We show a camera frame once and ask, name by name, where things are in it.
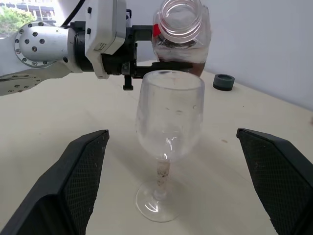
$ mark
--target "window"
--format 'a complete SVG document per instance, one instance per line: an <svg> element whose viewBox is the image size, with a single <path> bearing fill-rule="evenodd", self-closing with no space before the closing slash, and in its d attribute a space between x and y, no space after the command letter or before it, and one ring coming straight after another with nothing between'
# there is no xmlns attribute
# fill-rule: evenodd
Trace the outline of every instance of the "window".
<svg viewBox="0 0 313 235"><path fill-rule="evenodd" d="M61 10L55 9L56 6L58 0L0 0L0 39L18 31L28 22L56 24L62 21L56 17L55 13Z"/></svg>

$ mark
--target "black cap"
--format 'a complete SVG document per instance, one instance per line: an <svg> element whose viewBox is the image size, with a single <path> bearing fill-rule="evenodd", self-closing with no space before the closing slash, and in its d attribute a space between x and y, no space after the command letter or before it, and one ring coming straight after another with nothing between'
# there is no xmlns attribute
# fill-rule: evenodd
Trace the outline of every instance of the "black cap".
<svg viewBox="0 0 313 235"><path fill-rule="evenodd" d="M226 74L216 74L213 87L220 91L231 91L233 89L235 78Z"/></svg>

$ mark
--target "cable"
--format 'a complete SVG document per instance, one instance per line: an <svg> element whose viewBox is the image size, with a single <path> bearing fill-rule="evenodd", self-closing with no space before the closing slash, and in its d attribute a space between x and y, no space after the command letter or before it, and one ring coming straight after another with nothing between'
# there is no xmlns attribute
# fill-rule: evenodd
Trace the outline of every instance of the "cable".
<svg viewBox="0 0 313 235"><path fill-rule="evenodd" d="M67 17L67 19L64 21L64 23L62 24L62 26L67 26L75 17L75 15L77 14L77 12L80 10L80 8L82 7L82 5L84 4L85 0L80 0L77 4L77 6L74 8L74 10L70 13L70 15Z"/></svg>

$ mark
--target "red label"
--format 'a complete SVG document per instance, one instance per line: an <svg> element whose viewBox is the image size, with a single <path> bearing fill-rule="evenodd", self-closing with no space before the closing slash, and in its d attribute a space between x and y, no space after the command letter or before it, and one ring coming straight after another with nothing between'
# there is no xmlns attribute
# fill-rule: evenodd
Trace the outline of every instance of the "red label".
<svg viewBox="0 0 313 235"><path fill-rule="evenodd" d="M158 23L155 24L155 25L153 25L153 30L152 30L152 32L153 32L153 33L152 33L153 37L156 37L156 36L158 36L158 35L161 34L160 28L158 27Z"/></svg>

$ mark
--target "glass stem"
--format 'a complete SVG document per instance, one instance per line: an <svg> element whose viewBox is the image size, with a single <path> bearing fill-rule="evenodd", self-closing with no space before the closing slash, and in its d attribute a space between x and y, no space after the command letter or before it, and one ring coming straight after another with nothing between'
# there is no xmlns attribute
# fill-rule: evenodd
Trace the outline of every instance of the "glass stem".
<svg viewBox="0 0 313 235"><path fill-rule="evenodd" d="M170 172L170 162L158 162L157 163L157 188L154 192L156 200L163 200L166 198L166 182Z"/></svg>

